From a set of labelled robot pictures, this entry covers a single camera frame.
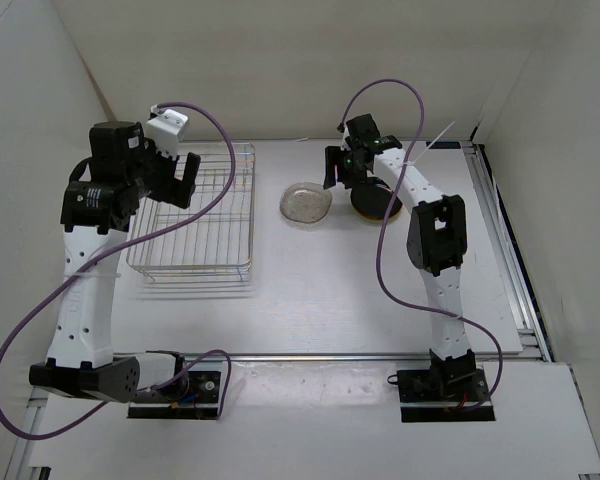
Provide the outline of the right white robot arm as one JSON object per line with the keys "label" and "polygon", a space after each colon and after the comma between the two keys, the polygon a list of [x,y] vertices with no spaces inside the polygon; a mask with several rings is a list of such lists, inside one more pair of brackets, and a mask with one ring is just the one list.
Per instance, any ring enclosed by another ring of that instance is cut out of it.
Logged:
{"label": "right white robot arm", "polygon": [[424,283],[432,328],[431,364],[423,384],[440,399],[467,399],[477,367],[460,320],[461,266],[467,252],[464,200],[435,187],[407,160],[395,136],[380,134],[371,115],[357,116],[338,130],[341,145],[325,149],[323,187],[338,182],[347,188],[367,187],[377,177],[410,211],[406,250]]}

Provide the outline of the green plate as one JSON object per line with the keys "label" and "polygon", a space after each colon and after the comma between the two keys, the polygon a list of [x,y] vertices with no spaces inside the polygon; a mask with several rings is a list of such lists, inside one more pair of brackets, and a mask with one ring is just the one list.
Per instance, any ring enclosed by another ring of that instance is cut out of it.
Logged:
{"label": "green plate", "polygon": [[[373,216],[366,216],[366,215],[362,215],[362,214],[358,214],[358,216],[366,223],[370,224],[370,225],[380,225],[383,223],[384,218],[383,217],[373,217]],[[388,219],[389,222],[392,222],[396,219],[398,219],[400,217],[400,214],[397,213],[395,215],[391,215]]]}

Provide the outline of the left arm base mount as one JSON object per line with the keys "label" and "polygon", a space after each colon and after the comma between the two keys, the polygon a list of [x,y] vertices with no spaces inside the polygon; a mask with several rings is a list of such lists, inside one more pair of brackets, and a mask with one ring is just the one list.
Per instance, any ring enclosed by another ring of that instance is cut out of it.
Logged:
{"label": "left arm base mount", "polygon": [[178,380],[162,390],[136,395],[127,409],[131,420],[215,420],[226,379],[223,362],[202,362],[188,372],[186,382]]}

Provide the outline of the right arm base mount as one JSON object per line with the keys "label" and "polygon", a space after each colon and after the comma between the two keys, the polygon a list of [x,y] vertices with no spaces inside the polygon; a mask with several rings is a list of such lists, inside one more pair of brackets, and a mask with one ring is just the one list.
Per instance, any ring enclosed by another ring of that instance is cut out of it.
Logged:
{"label": "right arm base mount", "polygon": [[494,422],[483,369],[457,385],[443,386],[428,369],[397,370],[387,383],[398,389],[402,423]]}

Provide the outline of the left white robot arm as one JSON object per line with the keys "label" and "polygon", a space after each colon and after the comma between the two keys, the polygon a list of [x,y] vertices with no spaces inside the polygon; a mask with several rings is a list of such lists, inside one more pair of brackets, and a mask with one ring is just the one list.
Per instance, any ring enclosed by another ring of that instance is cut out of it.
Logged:
{"label": "left white robot arm", "polygon": [[72,284],[60,296],[51,346],[31,366],[31,385],[73,398],[127,403],[155,387],[168,400],[186,395],[190,377],[173,352],[117,356],[111,325],[119,251],[142,199],[181,209],[190,205],[200,165],[188,155],[176,176],[186,116],[160,109],[149,120],[111,121],[89,131],[90,157],[69,176],[61,220],[65,271]]}

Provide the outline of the black plate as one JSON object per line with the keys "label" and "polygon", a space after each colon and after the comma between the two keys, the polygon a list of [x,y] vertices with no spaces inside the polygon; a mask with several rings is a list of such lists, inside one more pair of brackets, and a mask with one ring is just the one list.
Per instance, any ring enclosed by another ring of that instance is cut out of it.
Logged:
{"label": "black plate", "polygon": [[392,195],[393,191],[384,181],[368,177],[351,189],[350,201],[358,214],[384,218]]}

